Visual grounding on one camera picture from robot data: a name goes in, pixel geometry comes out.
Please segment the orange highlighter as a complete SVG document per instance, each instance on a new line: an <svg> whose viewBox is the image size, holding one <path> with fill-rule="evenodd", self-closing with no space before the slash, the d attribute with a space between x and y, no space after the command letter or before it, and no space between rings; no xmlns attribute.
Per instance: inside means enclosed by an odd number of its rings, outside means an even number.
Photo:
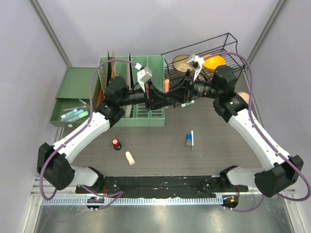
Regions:
<svg viewBox="0 0 311 233"><path fill-rule="evenodd" d="M170 90L170 80L169 80L169 79L166 79L166 80L164 81L164 93L169 92L169 90Z"/></svg>

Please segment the white folder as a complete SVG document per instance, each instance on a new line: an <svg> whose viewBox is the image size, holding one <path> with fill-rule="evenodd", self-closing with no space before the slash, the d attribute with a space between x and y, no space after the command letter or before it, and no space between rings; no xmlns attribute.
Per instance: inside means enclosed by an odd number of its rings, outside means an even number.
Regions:
<svg viewBox="0 0 311 233"><path fill-rule="evenodd" d="M132 88L132 65L130 63L127 64L127 70L126 70L126 84ZM132 111L132 105L127 105L124 107L125 110L125 118L129 118L131 116Z"/></svg>

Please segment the white pen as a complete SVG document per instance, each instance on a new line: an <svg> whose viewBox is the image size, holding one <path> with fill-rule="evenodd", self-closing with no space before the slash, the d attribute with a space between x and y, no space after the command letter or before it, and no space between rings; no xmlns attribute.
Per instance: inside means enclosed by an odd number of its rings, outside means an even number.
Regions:
<svg viewBox="0 0 311 233"><path fill-rule="evenodd" d="M191 151L194 152L194 132L193 132L193 130L191 130L190 133L191 133Z"/></svg>

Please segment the orange folder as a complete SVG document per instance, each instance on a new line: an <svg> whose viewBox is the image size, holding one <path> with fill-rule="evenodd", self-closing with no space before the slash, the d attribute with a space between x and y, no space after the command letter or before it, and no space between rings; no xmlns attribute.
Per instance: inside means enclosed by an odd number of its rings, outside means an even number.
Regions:
<svg viewBox="0 0 311 233"><path fill-rule="evenodd" d="M102 66L98 70L100 83L101 83L101 89L100 89L99 96L98 96L97 107L104 101L107 85L110 79L114 77L115 75L114 65L115 65L115 62L110 62Z"/></svg>

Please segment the green highlighter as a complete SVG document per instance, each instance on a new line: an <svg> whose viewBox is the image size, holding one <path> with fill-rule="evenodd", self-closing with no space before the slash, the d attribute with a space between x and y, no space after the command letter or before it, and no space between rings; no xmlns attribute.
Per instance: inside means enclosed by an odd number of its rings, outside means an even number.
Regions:
<svg viewBox="0 0 311 233"><path fill-rule="evenodd" d="M76 122L80 119L83 119L85 117L87 117L89 115L89 112L88 111L84 111L76 116L73 116L71 118L69 118L68 120L66 120L66 122Z"/></svg>

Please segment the light blue highlighter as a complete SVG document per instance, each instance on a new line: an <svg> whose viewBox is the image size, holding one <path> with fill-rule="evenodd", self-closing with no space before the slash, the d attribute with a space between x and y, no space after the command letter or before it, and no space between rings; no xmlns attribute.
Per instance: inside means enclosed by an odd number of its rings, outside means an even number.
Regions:
<svg viewBox="0 0 311 233"><path fill-rule="evenodd" d="M78 111L76 111L76 112L66 116L65 118L61 119L61 121L68 121L69 119L71 119L71 118L73 118L73 117L75 117L75 116L77 116L77 115L79 115L79 114L81 114L83 112L84 112L84 110L80 109L80 110L78 110Z"/></svg>

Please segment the drawer box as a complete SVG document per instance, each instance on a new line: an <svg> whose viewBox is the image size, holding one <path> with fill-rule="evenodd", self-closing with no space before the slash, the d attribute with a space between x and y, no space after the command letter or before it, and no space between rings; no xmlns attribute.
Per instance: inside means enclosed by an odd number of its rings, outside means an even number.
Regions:
<svg viewBox="0 0 311 233"><path fill-rule="evenodd" d="M87 118L80 119L76 122L61 121L61 115L65 114L63 109L82 106L78 99L87 103L84 111L90 111L89 108L89 85L94 73L94 67L68 67L64 73L56 94L56 103L50 117L50 124L55 127L75 127L80 126Z"/></svg>

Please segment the small green glue stick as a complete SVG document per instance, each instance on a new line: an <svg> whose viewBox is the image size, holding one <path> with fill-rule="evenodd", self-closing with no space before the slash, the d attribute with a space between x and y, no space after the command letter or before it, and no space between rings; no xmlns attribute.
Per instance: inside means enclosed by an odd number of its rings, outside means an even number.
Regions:
<svg viewBox="0 0 311 233"><path fill-rule="evenodd" d="M65 113L65 114L63 114L63 115L61 115L61 119L64 119L64 118L66 118L66 117L68 117L68 116L74 114L74 113L77 112L77 111L78 111L77 109L73 109L73 110L71 110L71 111L69 111L69 112L67 112L67 113Z"/></svg>

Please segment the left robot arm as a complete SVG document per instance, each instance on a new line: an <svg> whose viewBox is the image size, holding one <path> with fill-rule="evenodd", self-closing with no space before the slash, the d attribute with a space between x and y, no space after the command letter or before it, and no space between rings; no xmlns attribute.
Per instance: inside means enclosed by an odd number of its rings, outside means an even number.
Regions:
<svg viewBox="0 0 311 233"><path fill-rule="evenodd" d="M123 106L129 100L130 105L145 101L145 94L151 94L153 84L131 90L124 78L113 77L107 84L104 100L93 110L84 124L67 137L53 145L44 143L38 151L37 172L40 175L39 188L43 192L43 181L48 181L56 191L69 185L78 185L92 193L100 193L104 186L102 174L92 167L73 167L71 163L77 155L97 136L112 128L125 114Z"/></svg>

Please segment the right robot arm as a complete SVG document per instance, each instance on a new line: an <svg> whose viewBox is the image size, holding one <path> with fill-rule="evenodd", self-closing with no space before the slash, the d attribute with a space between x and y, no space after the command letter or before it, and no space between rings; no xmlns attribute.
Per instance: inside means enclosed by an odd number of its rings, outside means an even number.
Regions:
<svg viewBox="0 0 311 233"><path fill-rule="evenodd" d="M300 156L290 156L255 119L250 101L235 92L237 77L231 67L216 68L210 82L198 81L193 69L184 71L177 83L164 81L164 93L173 102L186 103L193 97L213 99L213 108L233 127L258 157L261 168L246 169L231 166L223 171L220 188L232 191L237 185L256 187L264 196L280 194L300 177L304 164Z"/></svg>

